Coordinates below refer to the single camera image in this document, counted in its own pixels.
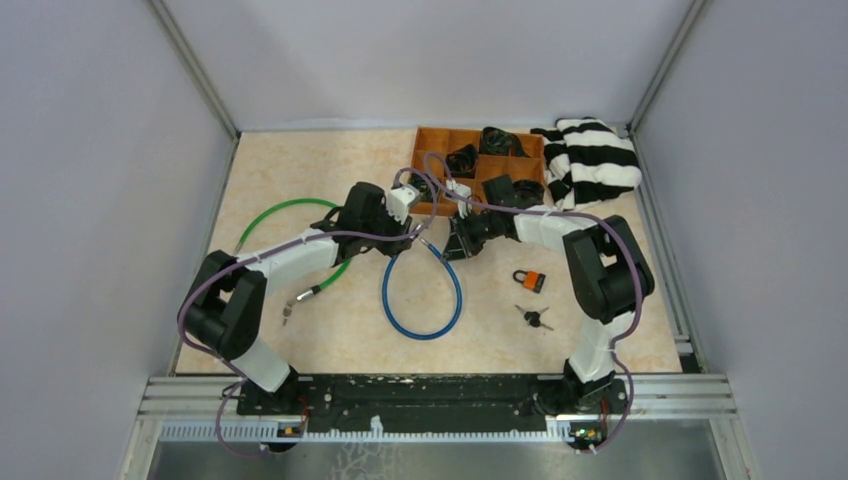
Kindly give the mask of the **blue cable lock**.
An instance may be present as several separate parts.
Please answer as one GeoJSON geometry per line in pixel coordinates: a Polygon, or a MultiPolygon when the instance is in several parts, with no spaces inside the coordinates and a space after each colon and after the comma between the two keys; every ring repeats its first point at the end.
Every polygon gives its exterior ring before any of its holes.
{"type": "Polygon", "coordinates": [[[456,270],[450,265],[450,263],[443,258],[442,251],[436,248],[431,242],[424,239],[423,237],[419,237],[418,240],[426,247],[429,253],[439,261],[451,281],[454,290],[455,302],[450,319],[440,329],[432,332],[423,333],[408,329],[397,318],[397,316],[393,312],[389,294],[391,275],[399,259],[398,255],[391,257],[386,268],[384,269],[381,279],[380,298],[383,313],[386,319],[388,320],[389,324],[402,336],[415,341],[424,342],[440,339],[450,333],[456,327],[456,325],[459,323],[464,308],[465,295],[463,292],[461,281],[459,279],[459,275],[457,274],[456,270]]]}

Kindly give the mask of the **orange padlock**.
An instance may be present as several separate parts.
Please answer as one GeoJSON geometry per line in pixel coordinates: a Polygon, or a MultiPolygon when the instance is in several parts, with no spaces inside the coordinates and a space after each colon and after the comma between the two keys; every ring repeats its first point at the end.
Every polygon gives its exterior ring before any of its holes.
{"type": "Polygon", "coordinates": [[[512,278],[526,290],[539,294],[544,287],[547,275],[533,270],[515,270],[512,278]]]}

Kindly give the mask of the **black padlock keys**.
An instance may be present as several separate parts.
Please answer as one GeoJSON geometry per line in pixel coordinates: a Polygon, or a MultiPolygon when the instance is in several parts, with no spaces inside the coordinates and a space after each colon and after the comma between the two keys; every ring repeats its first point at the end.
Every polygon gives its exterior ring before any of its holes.
{"type": "Polygon", "coordinates": [[[553,328],[551,326],[541,321],[541,316],[549,310],[548,307],[544,307],[540,310],[527,310],[519,305],[515,305],[515,308],[522,315],[522,318],[524,319],[527,325],[533,328],[543,328],[548,331],[553,331],[553,328]]]}

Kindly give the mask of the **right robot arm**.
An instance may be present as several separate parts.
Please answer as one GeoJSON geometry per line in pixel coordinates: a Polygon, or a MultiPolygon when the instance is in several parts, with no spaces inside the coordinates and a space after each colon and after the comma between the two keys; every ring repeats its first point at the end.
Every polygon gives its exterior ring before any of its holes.
{"type": "Polygon", "coordinates": [[[602,398],[601,384],[614,373],[614,340],[631,331],[644,299],[655,290],[653,273],[628,222],[618,215],[599,219],[547,206],[520,193],[507,175],[484,182],[482,202],[455,180],[445,187],[459,205],[450,219],[447,260],[474,257],[486,241],[501,237],[564,256],[585,319],[565,362],[564,372],[571,378],[563,385],[563,398],[576,412],[590,411],[602,398]]]}

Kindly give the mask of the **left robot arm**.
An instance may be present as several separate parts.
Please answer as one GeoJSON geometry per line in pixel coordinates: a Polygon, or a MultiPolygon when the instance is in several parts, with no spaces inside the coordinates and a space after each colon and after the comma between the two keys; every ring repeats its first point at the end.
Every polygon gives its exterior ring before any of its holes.
{"type": "Polygon", "coordinates": [[[358,182],[341,207],[287,242],[238,256],[209,254],[179,310],[179,333],[260,387],[273,412],[292,411],[300,399],[298,384],[288,380],[294,371],[259,336],[266,295],[371,250],[393,256],[409,249],[410,210],[419,199],[409,185],[384,191],[358,182]]]}

